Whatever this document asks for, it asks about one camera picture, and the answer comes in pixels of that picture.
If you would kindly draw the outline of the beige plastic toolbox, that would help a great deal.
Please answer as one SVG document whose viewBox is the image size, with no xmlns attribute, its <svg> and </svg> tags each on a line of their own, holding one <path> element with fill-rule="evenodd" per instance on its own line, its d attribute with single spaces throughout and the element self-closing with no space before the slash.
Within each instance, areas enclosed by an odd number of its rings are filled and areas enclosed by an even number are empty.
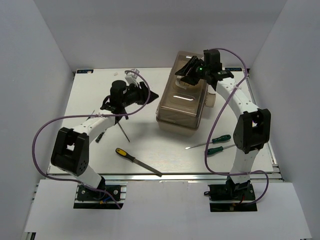
<svg viewBox="0 0 320 240">
<path fill-rule="evenodd" d="M 177 53 L 156 110 L 156 121 L 161 130 L 188 137 L 198 130 L 204 107 L 212 108 L 216 102 L 216 94 L 208 92 L 205 80 L 201 79 L 193 86 L 175 75 L 192 56 L 202 57 L 187 51 Z"/>
</svg>

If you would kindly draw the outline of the green screwdriver long shaft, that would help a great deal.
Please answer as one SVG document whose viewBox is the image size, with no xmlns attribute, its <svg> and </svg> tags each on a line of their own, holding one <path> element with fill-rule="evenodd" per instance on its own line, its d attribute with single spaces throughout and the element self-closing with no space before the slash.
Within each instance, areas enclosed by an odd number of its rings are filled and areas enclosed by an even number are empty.
<svg viewBox="0 0 320 240">
<path fill-rule="evenodd" d="M 229 140 L 231 139 L 231 135 L 230 134 L 225 134 L 225 135 L 221 135 L 219 137 L 216 137 L 216 138 L 212 138 L 211 141 L 210 141 L 210 144 L 217 144 L 217 143 L 224 143 L 224 142 L 228 142 Z M 185 150 L 189 150 L 189 149 L 192 149 L 192 148 L 197 148 L 197 147 L 200 147 L 200 146 L 204 146 L 206 145 L 207 143 L 200 143 L 200 144 L 197 144 L 197 145 L 193 145 L 193 146 L 188 146 L 185 148 Z"/>
</svg>

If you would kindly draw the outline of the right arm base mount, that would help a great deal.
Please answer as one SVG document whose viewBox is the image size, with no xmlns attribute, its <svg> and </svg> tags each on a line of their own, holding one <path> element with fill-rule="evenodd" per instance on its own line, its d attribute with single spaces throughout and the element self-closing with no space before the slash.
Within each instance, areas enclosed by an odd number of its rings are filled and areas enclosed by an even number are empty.
<svg viewBox="0 0 320 240">
<path fill-rule="evenodd" d="M 226 184 L 208 185 L 208 190 L 203 193 L 209 198 L 210 212 L 212 213 L 236 213 L 257 212 L 257 204 L 253 185 L 245 190 L 232 193 Z"/>
</svg>

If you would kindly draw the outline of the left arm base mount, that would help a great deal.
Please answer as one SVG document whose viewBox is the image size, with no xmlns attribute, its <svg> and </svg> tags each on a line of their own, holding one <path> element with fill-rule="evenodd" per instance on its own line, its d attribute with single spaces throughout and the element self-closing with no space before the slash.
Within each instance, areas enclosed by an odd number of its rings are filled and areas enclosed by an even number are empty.
<svg viewBox="0 0 320 240">
<path fill-rule="evenodd" d="M 127 193 L 127 182 L 106 181 L 105 191 L 108 192 L 120 208 L 123 207 Z M 73 208 L 83 210 L 119 210 L 112 198 L 103 192 L 92 191 L 83 184 L 76 188 Z"/>
</svg>

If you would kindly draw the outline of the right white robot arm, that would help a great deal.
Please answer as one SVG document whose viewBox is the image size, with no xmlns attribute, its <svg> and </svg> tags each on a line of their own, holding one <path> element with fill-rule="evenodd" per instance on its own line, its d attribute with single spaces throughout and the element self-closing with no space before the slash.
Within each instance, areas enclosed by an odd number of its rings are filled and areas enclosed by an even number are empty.
<svg viewBox="0 0 320 240">
<path fill-rule="evenodd" d="M 192 86 L 205 80 L 224 98 L 237 118 L 233 132 L 236 154 L 225 187 L 226 195 L 236 200 L 249 187 L 255 158 L 270 139 L 271 112 L 259 108 L 247 98 L 232 72 L 223 68 L 217 49 L 204 50 L 203 58 L 192 56 L 175 75 Z"/>
</svg>

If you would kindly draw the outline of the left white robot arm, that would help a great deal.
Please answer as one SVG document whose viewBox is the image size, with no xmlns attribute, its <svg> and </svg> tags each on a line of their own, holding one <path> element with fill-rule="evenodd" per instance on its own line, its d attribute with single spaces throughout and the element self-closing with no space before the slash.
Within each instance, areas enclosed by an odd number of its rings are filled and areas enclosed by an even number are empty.
<svg viewBox="0 0 320 240">
<path fill-rule="evenodd" d="M 103 198 L 106 193 L 105 179 L 89 166 L 91 142 L 116 125 L 127 113 L 126 107 L 132 104 L 149 104 L 158 97 L 158 94 L 149 91 L 144 82 L 127 85 L 123 80 L 114 81 L 110 94 L 102 101 L 99 109 L 101 114 L 113 116 L 90 117 L 76 127 L 61 128 L 55 140 L 51 164 L 88 186 L 88 193 L 94 199 Z"/>
</svg>

